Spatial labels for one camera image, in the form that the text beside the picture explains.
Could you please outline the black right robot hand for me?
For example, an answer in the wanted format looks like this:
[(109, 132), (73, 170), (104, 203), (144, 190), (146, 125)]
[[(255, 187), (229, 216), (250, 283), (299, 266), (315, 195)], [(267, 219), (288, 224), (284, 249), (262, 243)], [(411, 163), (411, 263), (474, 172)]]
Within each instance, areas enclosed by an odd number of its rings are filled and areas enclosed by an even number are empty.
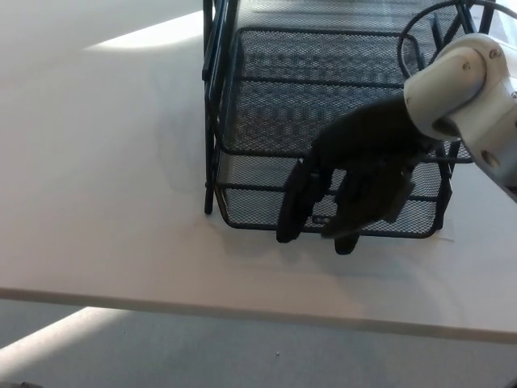
[(353, 252), (361, 231), (377, 221), (395, 222), (414, 185), (415, 167), (440, 145), (420, 132), (403, 98), (356, 108), (327, 125), (284, 185), (275, 238), (298, 239), (316, 203), (327, 195), (336, 170), (345, 177), (334, 196), (336, 213), (321, 236), (340, 255)]

